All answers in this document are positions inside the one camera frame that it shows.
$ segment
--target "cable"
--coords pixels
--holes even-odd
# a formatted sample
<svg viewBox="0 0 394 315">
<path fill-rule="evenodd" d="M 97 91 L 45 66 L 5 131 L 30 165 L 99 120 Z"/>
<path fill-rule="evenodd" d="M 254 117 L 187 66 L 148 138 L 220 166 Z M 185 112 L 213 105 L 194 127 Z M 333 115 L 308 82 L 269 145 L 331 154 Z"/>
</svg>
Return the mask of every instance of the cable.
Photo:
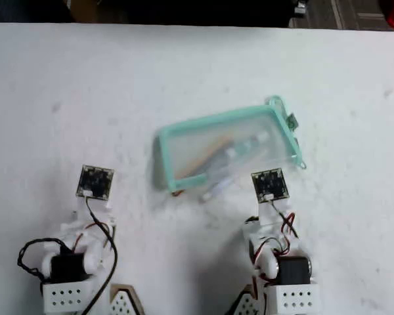
<svg viewBox="0 0 394 315">
<path fill-rule="evenodd" d="M 270 201 L 270 203 L 271 203 L 272 207 L 274 208 L 274 210 L 276 210 L 276 212 L 282 217 L 282 220 L 289 226 L 289 228 L 290 228 L 290 230 L 292 231 L 292 233 L 294 233 L 294 236 L 295 236 L 296 238 L 299 238 L 299 236 L 297 235 L 295 229 L 294 229 L 293 226 L 292 226 L 293 221 L 292 221 L 292 223 L 290 223 L 289 220 L 283 215 L 283 213 L 281 213 L 281 212 L 276 208 L 276 206 L 274 205 L 273 201 Z"/>
<path fill-rule="evenodd" d="M 86 306 L 85 310 L 81 313 L 81 315 L 86 315 L 91 310 L 93 305 L 95 305 L 95 303 L 97 302 L 99 297 L 102 295 L 102 292 L 105 290 L 106 286 L 108 285 L 108 283 L 110 282 L 110 280 L 112 278 L 112 275 L 114 274 L 114 271 L 116 270 L 117 261 L 118 261 L 118 252 L 117 252 L 116 244 L 114 243 L 114 239 L 112 238 L 110 233 L 104 228 L 102 223 L 99 222 L 99 220 L 93 214 L 92 209 L 89 206 L 89 203 L 87 202 L 88 199 L 89 199 L 89 197 L 85 196 L 85 203 L 86 203 L 86 206 L 89 210 L 89 214 L 91 215 L 93 221 L 97 224 L 97 226 L 99 226 L 99 228 L 104 232 L 104 234 L 108 238 L 108 241 L 110 242 L 112 248 L 114 249 L 114 263 L 112 265 L 112 268 L 111 268 L 111 271 L 110 271 L 108 277 L 106 277 L 106 280 L 104 281 L 104 283 L 102 284 L 102 286 L 98 290 L 97 294 L 95 294 L 95 296 L 92 298 L 91 302 Z"/>
<path fill-rule="evenodd" d="M 29 268 L 26 266 L 23 262 L 22 259 L 24 258 L 25 252 L 28 249 L 30 245 L 33 245 L 35 243 L 45 243 L 45 242 L 55 242 L 60 245 L 60 248 L 63 248 L 63 250 L 71 253 L 72 250 L 67 247 L 67 245 L 60 239 L 58 238 L 37 238 L 35 240 L 29 241 L 28 243 L 25 244 L 24 247 L 19 251 L 19 256 L 18 256 L 18 266 L 22 267 L 28 274 L 31 274 L 32 276 L 38 277 L 41 280 L 41 284 L 45 281 L 45 277 L 42 272 L 38 270 L 38 268 Z"/>
<path fill-rule="evenodd" d="M 105 222 L 101 222 L 101 224 L 106 226 L 107 231 L 110 231 L 110 227 L 109 227 Z M 88 224 L 88 225 L 84 228 L 84 230 L 86 230 L 86 229 L 88 229 L 88 228 L 91 228 L 92 226 L 95 226 L 95 225 L 97 225 L 95 222 L 94 222 L 94 223 L 91 223 L 91 224 Z M 82 238 L 82 236 L 83 236 L 83 233 L 81 233 L 81 234 L 76 238 L 76 241 L 74 242 L 74 245 L 73 245 L 73 248 L 72 248 L 72 251 L 73 251 L 73 252 L 76 250 L 77 244 L 79 243 L 79 240 Z M 112 231 L 112 239 L 114 239 L 114 230 Z"/>
</svg>

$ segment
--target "red wire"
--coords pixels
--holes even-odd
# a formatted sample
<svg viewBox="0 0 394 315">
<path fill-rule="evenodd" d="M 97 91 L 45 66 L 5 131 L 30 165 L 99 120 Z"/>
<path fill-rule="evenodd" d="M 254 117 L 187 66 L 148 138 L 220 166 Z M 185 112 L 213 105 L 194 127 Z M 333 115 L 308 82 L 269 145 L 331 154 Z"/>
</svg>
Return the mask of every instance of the red wire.
<svg viewBox="0 0 394 315">
<path fill-rule="evenodd" d="M 288 222 L 290 223 L 290 226 L 294 225 L 294 221 L 295 221 L 295 213 L 292 212 L 288 215 L 287 217 Z M 286 222 L 283 222 L 282 224 L 282 228 L 280 229 L 280 231 L 283 233 L 284 227 L 287 226 L 288 227 L 288 233 L 290 233 L 290 227 L 286 224 Z"/>
</svg>

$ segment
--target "white plastic bracket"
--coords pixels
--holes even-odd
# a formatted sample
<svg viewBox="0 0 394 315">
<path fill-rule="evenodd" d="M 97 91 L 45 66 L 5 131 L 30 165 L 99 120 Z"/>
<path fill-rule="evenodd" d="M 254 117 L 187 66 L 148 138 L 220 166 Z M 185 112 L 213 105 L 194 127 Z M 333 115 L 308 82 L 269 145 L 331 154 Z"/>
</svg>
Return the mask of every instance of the white plastic bracket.
<svg viewBox="0 0 394 315">
<path fill-rule="evenodd" d="M 110 305 L 110 315 L 139 315 L 125 291 L 118 291 Z"/>
</svg>

